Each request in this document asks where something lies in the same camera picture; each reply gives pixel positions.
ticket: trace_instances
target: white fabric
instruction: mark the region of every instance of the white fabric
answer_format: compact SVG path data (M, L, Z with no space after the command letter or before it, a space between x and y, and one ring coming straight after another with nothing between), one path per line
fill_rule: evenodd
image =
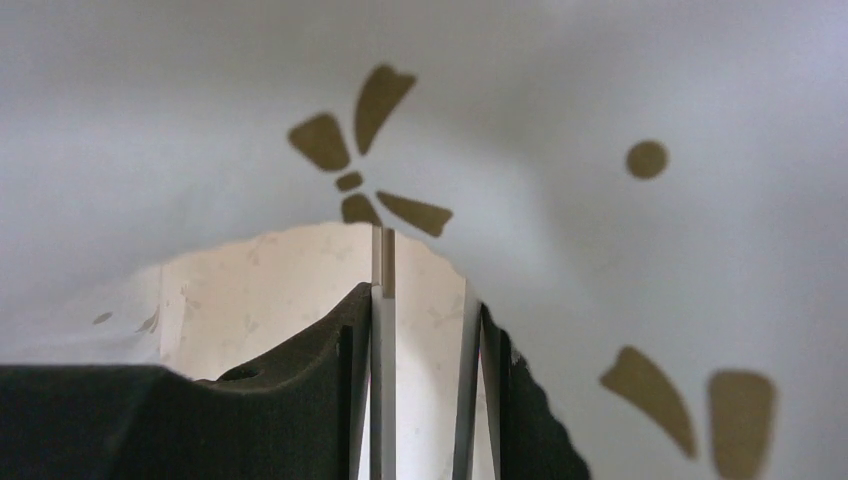
M844 0L2 10L7 332L32 305L177 254L338 220L335 178L286 133L328 110L353 145L360 85L388 62L418 83L354 158L364 188L453 211L432 239L378 206L469 277L595 478L714 478L705 382L720 368L779 388L767 478L846 477ZM637 181L624 157L649 138L670 164ZM4 340L28 341L45 340ZM623 345L686 398L696 462L599 386Z

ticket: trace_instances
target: brown polka dot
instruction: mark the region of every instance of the brown polka dot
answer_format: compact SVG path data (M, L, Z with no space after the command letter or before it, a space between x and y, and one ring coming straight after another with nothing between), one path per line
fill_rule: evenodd
M650 180L668 166L668 151L654 140L637 143L627 152L627 170L640 180Z

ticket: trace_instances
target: black plastic part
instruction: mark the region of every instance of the black plastic part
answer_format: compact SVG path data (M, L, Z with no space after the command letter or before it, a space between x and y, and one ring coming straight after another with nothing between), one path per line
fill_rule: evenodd
M361 283L217 381L159 366L0 367L0 478L356 478L370 321Z
M498 480L590 480L586 462L551 414L545 391L509 335L481 309L483 381Z

